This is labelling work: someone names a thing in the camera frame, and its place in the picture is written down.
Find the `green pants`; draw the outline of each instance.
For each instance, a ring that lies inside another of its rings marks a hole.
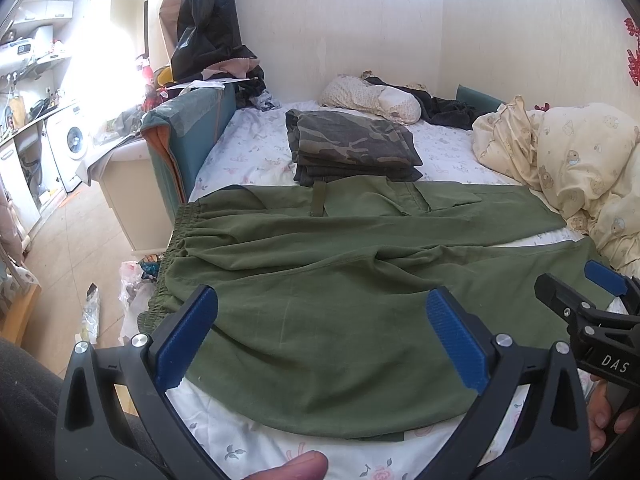
[[[526,188],[351,177],[318,190],[235,187],[182,206],[150,311],[152,330],[206,283],[215,329],[188,378],[229,409],[299,434],[361,438],[464,413],[474,399],[425,314],[449,287],[521,345],[567,339],[534,296],[552,272],[605,308],[584,278],[592,241],[493,248],[564,226]]]

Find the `blue gripper pad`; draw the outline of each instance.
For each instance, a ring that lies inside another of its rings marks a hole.
[[[197,288],[187,300],[189,302],[191,306],[187,313],[156,356],[155,383],[160,392],[180,384],[218,316],[218,295],[210,286]]]
[[[628,289],[624,277],[595,260],[590,260],[585,264],[584,275],[588,280],[614,296],[620,297],[627,293]]]
[[[462,382],[482,395],[489,383],[487,357],[450,306],[451,302],[458,304],[446,288],[430,291],[427,295],[427,316]]]

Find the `red decoration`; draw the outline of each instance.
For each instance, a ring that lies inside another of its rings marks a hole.
[[[629,75],[631,80],[636,86],[640,83],[640,28],[636,27],[634,20],[627,18],[625,20],[626,29],[629,31],[630,36],[635,36],[638,39],[638,49],[634,54],[631,50],[626,52],[629,54]]]

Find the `person's leg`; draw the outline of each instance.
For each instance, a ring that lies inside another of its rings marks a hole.
[[[62,379],[0,337],[0,469],[7,478],[54,480],[54,438]],[[158,453],[140,419],[127,420],[141,452]]]

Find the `silver bolt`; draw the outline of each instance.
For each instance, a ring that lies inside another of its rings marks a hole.
[[[556,350],[558,350],[561,354],[568,354],[570,348],[569,345],[564,341],[558,341],[556,343]]]
[[[131,344],[136,348],[146,345],[149,342],[149,338],[146,334],[136,334],[131,338]]]
[[[74,346],[74,352],[76,354],[84,354],[89,349],[89,343],[87,341],[81,341]]]
[[[509,347],[513,344],[513,339],[509,334],[498,334],[495,337],[495,342],[498,343],[498,346]]]

